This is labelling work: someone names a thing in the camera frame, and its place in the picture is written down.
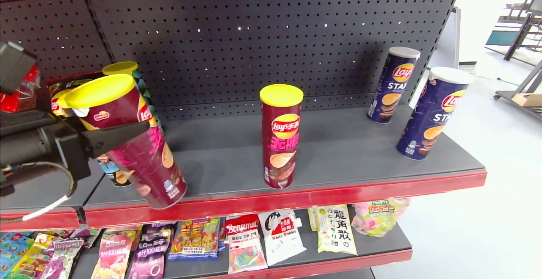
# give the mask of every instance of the yellow plastic lid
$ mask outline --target yellow plastic lid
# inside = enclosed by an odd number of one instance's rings
[[[260,99],[272,107],[288,108],[303,101],[303,91],[288,84],[271,84],[262,88]]]
[[[105,76],[74,88],[57,102],[64,109],[96,107],[128,94],[135,85],[132,76],[125,73]]]
[[[104,75],[114,75],[116,73],[126,73],[131,75],[134,70],[138,68],[137,62],[124,61],[107,65],[102,69]]]

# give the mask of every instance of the purple candy bag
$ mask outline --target purple candy bag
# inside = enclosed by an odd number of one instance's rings
[[[164,254],[171,235],[172,230],[164,228],[141,236],[128,279],[161,279],[164,276]]]
[[[53,241],[55,252],[43,272],[42,279],[68,279],[83,243],[82,239]]]

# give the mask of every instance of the black cable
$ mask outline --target black cable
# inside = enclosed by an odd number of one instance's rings
[[[66,173],[66,175],[68,175],[68,178],[69,178],[68,193],[66,195],[62,196],[61,198],[59,198],[58,200],[56,200],[55,202],[53,202],[52,204],[49,204],[48,206],[46,206],[44,208],[41,208],[41,209],[39,209],[37,211],[34,211],[32,213],[29,213],[27,215],[23,215],[22,217],[9,218],[9,219],[0,218],[0,223],[13,223],[13,222],[19,222],[19,221],[28,221],[30,219],[38,217],[38,216],[40,216],[40,215],[42,215],[44,213],[49,212],[53,208],[59,206],[60,204],[62,204],[62,202],[65,202],[66,200],[68,200],[73,195],[73,193],[75,192],[75,180],[73,178],[72,173],[68,169],[62,167],[61,165],[59,165],[57,163],[51,163],[49,161],[37,161],[35,163],[23,163],[21,165],[16,165],[15,167],[10,166],[10,167],[6,167],[6,168],[2,168],[2,171],[11,172],[11,171],[24,169],[25,167],[31,167],[31,166],[51,166],[51,167],[56,167],[57,169],[60,169],[61,171],[64,171],[64,173]]]

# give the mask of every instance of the white floor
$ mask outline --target white floor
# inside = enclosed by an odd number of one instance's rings
[[[520,83],[532,69],[502,57],[467,68],[491,79],[469,86],[445,130],[486,166],[486,186],[414,198],[399,221],[412,260],[373,268],[377,279],[542,279],[542,121],[493,100],[515,90],[495,75]]]

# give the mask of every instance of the red shelf edge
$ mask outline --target red shelf edge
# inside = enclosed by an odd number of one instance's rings
[[[85,216],[89,228],[144,224],[155,221],[179,221],[442,193],[481,187],[486,181],[486,176],[486,171],[476,171],[421,180],[333,187],[311,191],[281,191],[273,194],[214,200],[194,200],[180,202],[164,210],[155,210],[148,205],[96,209],[90,209],[87,206]]]
[[[21,217],[25,213],[2,213],[2,219]],[[61,229],[78,229],[79,217],[75,209],[71,211],[52,211],[37,218],[28,221],[19,221],[12,223],[0,224],[0,231],[41,231],[41,230],[61,230]]]
[[[387,252],[385,254],[372,254],[371,256],[362,256],[347,258],[342,260],[332,260],[326,262],[309,263],[295,265],[292,267],[276,267],[262,269],[260,271],[249,271],[244,273],[233,273],[227,275],[205,277],[206,279],[288,279],[309,277],[313,275],[323,275],[326,273],[338,273],[340,271],[352,271],[355,269],[375,267],[395,262],[403,262],[412,259],[412,250],[401,250]]]

